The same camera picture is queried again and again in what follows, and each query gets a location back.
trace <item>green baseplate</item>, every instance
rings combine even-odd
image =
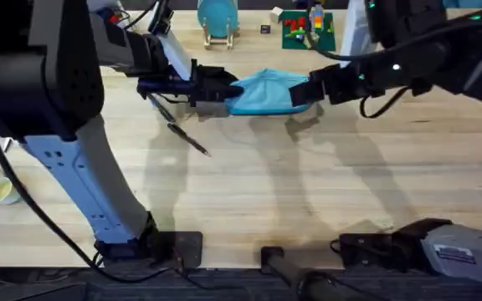
[[[299,42],[294,38],[285,37],[291,32],[290,27],[285,26],[285,20],[299,20],[300,17],[306,17],[306,12],[285,11],[280,15],[280,21],[282,22],[282,49],[308,49],[304,45],[304,43]],[[332,13],[326,12],[325,22],[323,23],[323,30],[315,30],[315,33],[319,34],[319,48],[324,51],[336,51],[336,41],[334,39],[334,22],[332,20]],[[332,22],[332,33],[327,32],[330,22]]]

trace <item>small box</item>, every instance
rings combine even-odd
[[[266,25],[266,24],[262,24],[262,25],[261,25],[261,29],[259,30],[259,33],[261,33],[261,34],[269,34],[269,33],[271,33],[271,26],[270,26],[270,25]]]
[[[283,12],[284,12],[284,9],[282,8],[273,8],[273,10],[269,14],[271,22],[275,24],[280,23],[280,16],[282,15]]]

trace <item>blue fabric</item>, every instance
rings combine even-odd
[[[232,115],[300,113],[310,106],[293,107],[290,88],[307,81],[305,75],[264,69],[246,79],[233,82],[231,85],[243,87],[244,92],[238,97],[226,99],[226,106]]]

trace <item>black pen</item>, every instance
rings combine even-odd
[[[173,123],[169,123],[167,126],[174,134],[178,135],[178,137],[184,139],[188,144],[192,145],[194,148],[196,148],[204,155],[211,157],[211,154],[209,154],[208,150],[206,150],[203,146],[201,146],[196,140],[189,137],[189,135],[185,132],[185,130],[182,130],[182,128],[180,128],[179,126]]]
[[[168,123],[173,123],[175,124],[176,123],[176,118],[174,118],[174,116],[171,114],[171,112],[169,112],[167,110],[167,108],[165,108],[160,102],[159,100],[157,100],[153,95],[149,94],[148,95],[148,98],[150,99],[151,103],[159,110],[159,113],[161,113],[161,115],[163,116],[163,118],[165,118],[165,120],[168,122]]]

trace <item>wooden tabletop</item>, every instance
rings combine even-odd
[[[263,68],[307,74],[335,63],[280,49],[278,26],[259,33],[267,13],[240,12],[232,51],[203,49],[195,12],[176,12],[172,28],[199,63],[239,78]],[[338,45],[344,17],[335,12]],[[131,189],[161,230],[203,232],[204,267],[256,267],[266,245],[286,247],[303,265],[336,267],[328,245],[339,233],[391,231],[423,217],[482,229],[479,101],[440,89],[407,94],[378,120],[359,117],[357,101],[324,101],[275,117],[210,118],[172,109],[213,157],[173,135],[136,93],[134,79],[105,71],[102,115]],[[23,150],[8,157],[42,208],[92,256],[90,227],[59,184]],[[0,207],[0,266],[81,265],[23,203]]]

